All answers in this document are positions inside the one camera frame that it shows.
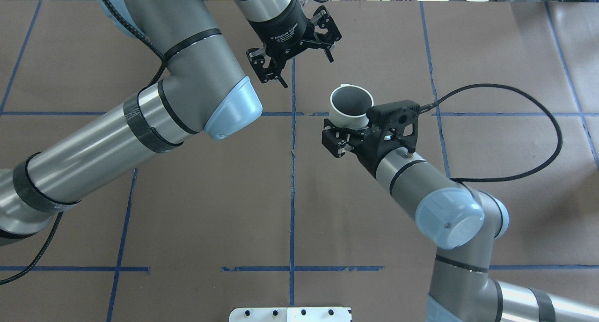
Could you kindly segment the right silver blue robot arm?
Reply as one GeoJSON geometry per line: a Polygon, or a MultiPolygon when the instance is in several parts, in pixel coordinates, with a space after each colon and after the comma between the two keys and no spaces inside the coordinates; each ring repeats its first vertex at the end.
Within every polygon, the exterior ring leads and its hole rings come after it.
{"type": "Polygon", "coordinates": [[[323,145],[353,152],[437,247],[426,322],[596,322],[598,307],[489,276],[496,239],[509,224],[491,194],[447,177],[394,133],[351,130],[324,121],[323,145]]]}

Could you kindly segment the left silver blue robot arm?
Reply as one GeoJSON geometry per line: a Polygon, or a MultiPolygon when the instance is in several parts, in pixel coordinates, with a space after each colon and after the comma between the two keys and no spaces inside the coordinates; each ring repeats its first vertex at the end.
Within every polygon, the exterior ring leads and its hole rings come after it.
{"type": "MultiPolygon", "coordinates": [[[[209,0],[98,0],[122,30],[147,45],[169,71],[148,87],[11,170],[1,171],[1,244],[47,228],[82,198],[159,154],[205,132],[222,140],[257,120],[263,106],[207,8],[209,0]]],[[[248,49],[261,83],[278,81],[287,61],[307,49],[330,62],[342,34],[320,6],[301,0],[233,0],[262,41],[248,49]]]]}

